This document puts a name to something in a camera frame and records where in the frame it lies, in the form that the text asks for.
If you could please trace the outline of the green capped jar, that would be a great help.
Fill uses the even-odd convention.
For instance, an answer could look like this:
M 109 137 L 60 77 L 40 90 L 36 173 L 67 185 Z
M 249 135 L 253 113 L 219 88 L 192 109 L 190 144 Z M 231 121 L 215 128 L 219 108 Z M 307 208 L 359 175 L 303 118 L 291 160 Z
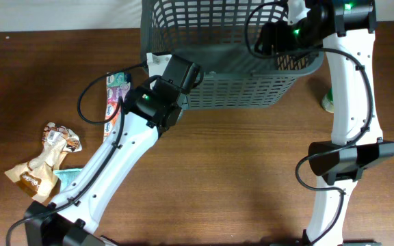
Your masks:
M 329 89 L 329 91 L 322 98 L 321 107 L 329 113 L 334 113 L 332 89 Z

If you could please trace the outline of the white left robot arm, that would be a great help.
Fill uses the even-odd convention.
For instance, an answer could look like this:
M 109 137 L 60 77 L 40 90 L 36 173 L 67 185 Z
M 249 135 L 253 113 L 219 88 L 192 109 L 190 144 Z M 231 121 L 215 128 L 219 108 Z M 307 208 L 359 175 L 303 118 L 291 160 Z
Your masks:
M 25 212 L 28 245 L 113 245 L 94 232 L 110 199 L 160 136 L 174 126 L 192 89 L 202 81 L 201 67 L 177 55 L 148 55 L 156 71 L 120 99 L 120 117 L 109 137 L 81 173 L 44 206 L 33 202 Z

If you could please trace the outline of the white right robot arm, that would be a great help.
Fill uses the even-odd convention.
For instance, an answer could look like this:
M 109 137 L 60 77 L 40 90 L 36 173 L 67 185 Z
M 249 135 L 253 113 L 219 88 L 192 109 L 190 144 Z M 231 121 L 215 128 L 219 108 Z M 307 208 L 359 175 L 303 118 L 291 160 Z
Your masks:
M 374 1 L 277 1 L 287 22 L 266 23 L 248 52 L 259 59 L 323 53 L 328 59 L 333 127 L 303 158 L 316 175 L 311 220 L 302 245 L 342 245 L 350 196 L 363 173 L 394 155 L 383 137 L 373 90 Z

